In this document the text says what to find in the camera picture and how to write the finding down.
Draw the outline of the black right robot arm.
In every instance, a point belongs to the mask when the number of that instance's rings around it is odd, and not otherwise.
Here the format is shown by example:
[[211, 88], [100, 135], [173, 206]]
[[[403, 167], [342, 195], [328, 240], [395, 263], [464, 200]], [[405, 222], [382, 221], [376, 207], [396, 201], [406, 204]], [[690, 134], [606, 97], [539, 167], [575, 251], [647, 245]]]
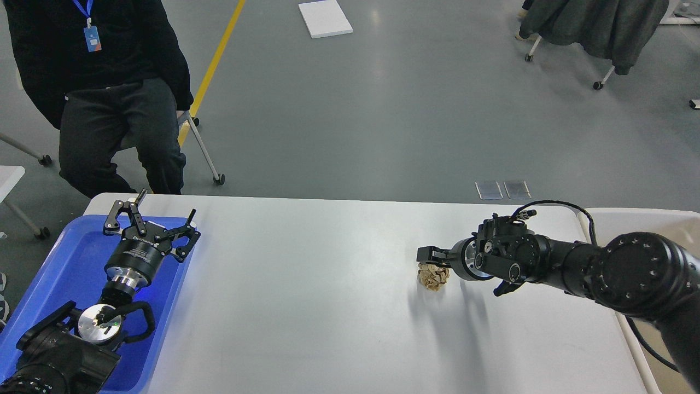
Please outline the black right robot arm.
[[590, 242], [550, 239], [527, 228], [533, 206], [494, 214], [450, 249], [420, 247], [417, 262], [451, 269], [463, 280], [501, 279], [495, 296], [540, 283], [593, 300], [628, 322], [648, 322], [662, 335], [670, 369], [698, 391], [698, 258], [650, 232], [618, 235], [600, 247], [588, 212]]

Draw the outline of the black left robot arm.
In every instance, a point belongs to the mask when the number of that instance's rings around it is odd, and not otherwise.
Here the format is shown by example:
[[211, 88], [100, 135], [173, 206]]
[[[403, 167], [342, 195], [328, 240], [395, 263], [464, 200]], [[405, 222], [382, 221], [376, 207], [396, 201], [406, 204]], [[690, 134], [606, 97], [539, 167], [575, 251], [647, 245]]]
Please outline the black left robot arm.
[[2, 332], [3, 393], [138, 393], [150, 379], [200, 238], [147, 220], [144, 193], [65, 227]]

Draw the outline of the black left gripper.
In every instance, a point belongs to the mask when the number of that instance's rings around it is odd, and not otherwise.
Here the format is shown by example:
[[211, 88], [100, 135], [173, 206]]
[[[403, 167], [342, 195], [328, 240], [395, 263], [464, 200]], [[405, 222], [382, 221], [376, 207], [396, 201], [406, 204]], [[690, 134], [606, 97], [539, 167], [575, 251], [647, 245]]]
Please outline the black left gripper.
[[[173, 229], [144, 221], [138, 207], [147, 194], [148, 191], [142, 189], [134, 200], [115, 200], [103, 223], [103, 235], [120, 236], [120, 241], [104, 267], [107, 280], [130, 288], [151, 285], [166, 254], [172, 255], [180, 263], [184, 262], [201, 235], [192, 224], [196, 215], [195, 208], [191, 210], [185, 224]], [[118, 222], [121, 214], [127, 215], [129, 227], [121, 227]], [[173, 247], [173, 242], [183, 237], [187, 239], [186, 244]]]

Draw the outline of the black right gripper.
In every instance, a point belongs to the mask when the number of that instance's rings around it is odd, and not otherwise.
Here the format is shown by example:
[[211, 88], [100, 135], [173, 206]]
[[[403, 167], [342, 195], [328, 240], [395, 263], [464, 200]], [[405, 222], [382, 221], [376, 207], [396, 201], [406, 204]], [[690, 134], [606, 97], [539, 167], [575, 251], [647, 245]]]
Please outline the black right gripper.
[[475, 240], [475, 237], [460, 240], [453, 245], [452, 250], [435, 246], [420, 247], [417, 250], [417, 263], [437, 267], [452, 267], [452, 271], [463, 280], [490, 280], [493, 278], [493, 275], [488, 275], [476, 269]]

